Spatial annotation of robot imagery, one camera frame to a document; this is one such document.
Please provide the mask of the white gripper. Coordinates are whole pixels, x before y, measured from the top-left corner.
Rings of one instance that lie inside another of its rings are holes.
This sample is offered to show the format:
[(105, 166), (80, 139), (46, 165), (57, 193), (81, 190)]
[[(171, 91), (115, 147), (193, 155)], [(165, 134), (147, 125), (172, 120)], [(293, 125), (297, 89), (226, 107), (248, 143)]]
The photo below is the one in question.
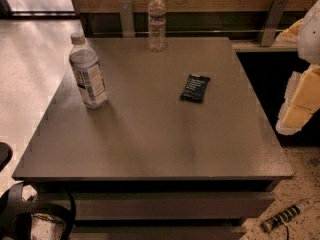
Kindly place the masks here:
[(320, 109), (320, 0), (275, 39), (277, 44), (297, 44), (298, 56), (311, 63), (303, 73), (294, 71), (288, 80), (276, 123), (276, 131), (293, 135), (302, 130)]

